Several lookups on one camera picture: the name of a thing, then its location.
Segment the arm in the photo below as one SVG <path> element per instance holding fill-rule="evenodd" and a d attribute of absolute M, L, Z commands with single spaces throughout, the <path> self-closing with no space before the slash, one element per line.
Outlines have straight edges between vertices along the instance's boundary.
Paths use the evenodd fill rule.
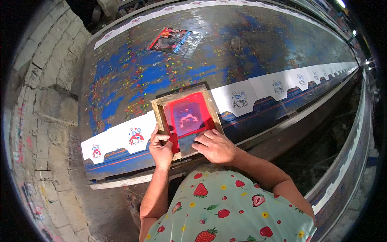
<path fill-rule="evenodd" d="M 144 241 L 152 224 L 168 211 L 168 171 L 173 157 L 172 142 L 168 141 L 162 146 L 160 140 L 167 141 L 169 136 L 157 134 L 157 131 L 158 127 L 156 126 L 149 145 L 156 168 L 141 202 L 140 242 Z"/>
<path fill-rule="evenodd" d="M 281 195 L 315 221 L 309 202 L 301 195 L 292 179 L 279 167 L 237 148 L 217 130 L 205 131 L 195 138 L 200 144 L 192 147 L 200 151 L 211 163 L 234 166 L 256 179 L 263 189 Z"/>

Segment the woman's right hand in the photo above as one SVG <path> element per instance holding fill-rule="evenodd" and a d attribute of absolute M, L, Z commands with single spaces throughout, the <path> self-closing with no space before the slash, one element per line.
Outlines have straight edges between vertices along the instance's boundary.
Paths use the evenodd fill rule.
<path fill-rule="evenodd" d="M 202 153 L 211 163 L 231 165 L 238 152 L 231 140 L 216 129 L 204 131 L 195 138 L 200 144 L 193 143 L 192 148 Z"/>

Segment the wooden frame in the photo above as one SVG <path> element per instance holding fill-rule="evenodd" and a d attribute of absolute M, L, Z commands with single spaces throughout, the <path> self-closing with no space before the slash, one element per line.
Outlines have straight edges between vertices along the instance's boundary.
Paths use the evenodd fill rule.
<path fill-rule="evenodd" d="M 178 93 L 173 93 L 155 100 L 152 100 L 152 107 L 154 111 L 154 115 L 156 117 L 157 125 L 159 127 L 159 133 L 160 134 L 168 134 L 168 123 L 165 118 L 164 113 L 164 106 L 171 101 L 176 101 L 182 98 L 185 98 L 188 95 L 194 94 L 194 93 L 202 93 L 204 97 L 204 101 L 206 104 L 206 107 L 208 109 L 208 112 L 210 113 L 210 116 L 215 124 L 215 129 L 219 131 L 219 133 L 224 134 L 222 125 L 220 123 L 219 116 L 215 110 L 214 103 L 210 97 L 210 94 L 208 93 L 208 90 L 205 85 L 196 86 L 190 89 L 186 89 L 184 91 L 180 91 Z M 181 159 L 182 155 L 180 152 L 174 154 L 172 160 Z"/>

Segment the light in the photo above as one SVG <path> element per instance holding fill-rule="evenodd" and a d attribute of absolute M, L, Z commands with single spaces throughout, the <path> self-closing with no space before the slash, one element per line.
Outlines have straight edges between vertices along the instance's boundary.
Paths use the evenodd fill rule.
<path fill-rule="evenodd" d="M 337 0 L 337 3 L 340 4 L 343 8 L 345 8 L 345 3 L 342 0 Z"/>

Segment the hand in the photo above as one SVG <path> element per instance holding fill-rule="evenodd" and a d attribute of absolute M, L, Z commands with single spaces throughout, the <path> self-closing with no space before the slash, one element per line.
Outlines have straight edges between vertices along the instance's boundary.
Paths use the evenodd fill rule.
<path fill-rule="evenodd" d="M 211 163 L 230 165 L 235 158 L 238 148 L 226 136 L 216 129 L 204 131 L 197 136 L 192 148 L 201 152 Z"/>
<path fill-rule="evenodd" d="M 168 141 L 164 146 L 160 144 L 160 140 L 167 141 L 170 136 L 164 134 L 157 134 L 159 131 L 159 127 L 156 125 L 152 135 L 151 135 L 151 144 L 149 145 L 149 151 L 153 156 L 154 162 L 156 163 L 156 167 L 169 169 L 172 158 L 172 142 Z"/>

